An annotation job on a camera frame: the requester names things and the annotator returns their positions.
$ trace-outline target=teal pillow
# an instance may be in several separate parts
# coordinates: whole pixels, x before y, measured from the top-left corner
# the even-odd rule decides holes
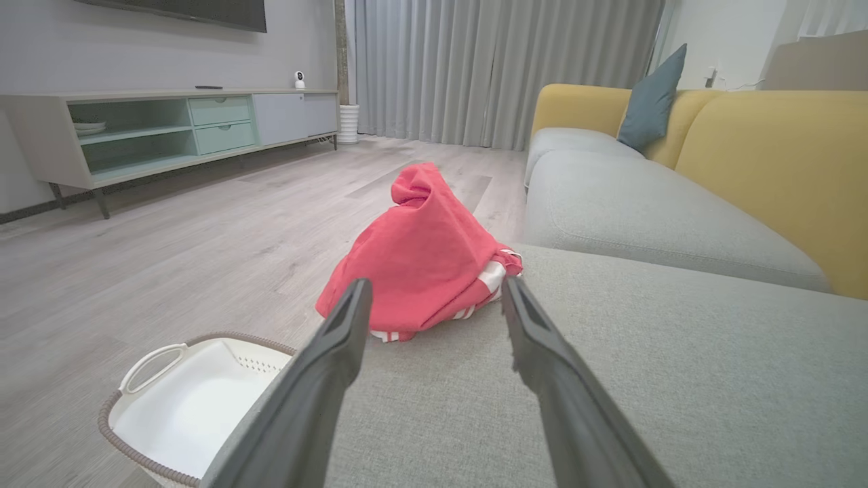
[[[669,112],[675,102],[675,88],[684,70],[687,45],[678,48],[654,73],[633,87],[627,115],[618,131],[618,142],[642,151],[651,142],[666,135]]]

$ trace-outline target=curtain fold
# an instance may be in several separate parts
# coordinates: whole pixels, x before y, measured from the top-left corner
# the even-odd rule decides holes
[[[359,132],[521,150],[548,83],[632,87],[664,0],[356,0]]]

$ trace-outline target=wooden floor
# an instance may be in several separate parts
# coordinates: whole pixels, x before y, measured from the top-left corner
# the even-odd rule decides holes
[[[232,330],[303,345],[319,291],[434,161],[500,241],[520,238],[526,154],[366,138],[273,150],[0,226],[1,486],[155,486],[96,430],[145,353]]]

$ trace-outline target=basket rim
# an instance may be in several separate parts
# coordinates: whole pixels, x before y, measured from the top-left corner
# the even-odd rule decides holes
[[[196,337],[194,339],[188,340],[184,343],[187,344],[187,346],[194,346],[196,344],[199,344],[200,342],[212,339],[243,340],[245,342],[250,342],[258,346],[268,347],[269,349],[280,351],[281,353],[288,354],[290,356],[294,356],[296,354],[296,350],[294,348],[285,346],[283,344],[280,344],[279,342],[263,339],[255,335],[237,332],[207,333],[204,335],[200,335],[199,337]],[[111,413],[112,408],[115,407],[117,401],[121,399],[122,396],[123,393],[121,392],[121,390],[115,390],[115,392],[113,392],[111,396],[108,397],[105,402],[103,402],[102,408],[100,408],[99,417],[96,420],[96,425],[99,427],[100,434],[102,434],[102,436],[108,441],[109,444],[113,445],[115,449],[120,451],[121,454],[131,459],[134,463],[140,465],[141,467],[155,472],[156,474],[164,478],[168,478],[174,482],[181,483],[182,485],[199,486],[199,483],[201,481],[199,478],[184,474],[182,472],[178,472],[168,466],[161,465],[160,463],[154,461],[148,456],[145,456],[141,452],[138,452],[132,446],[127,444],[123,439],[118,437],[117,434],[115,434],[115,431],[113,431],[112,428],[109,426],[109,414]]]

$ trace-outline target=television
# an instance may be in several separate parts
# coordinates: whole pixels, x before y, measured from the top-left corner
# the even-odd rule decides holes
[[[76,0],[235,29],[266,32],[265,0]]]

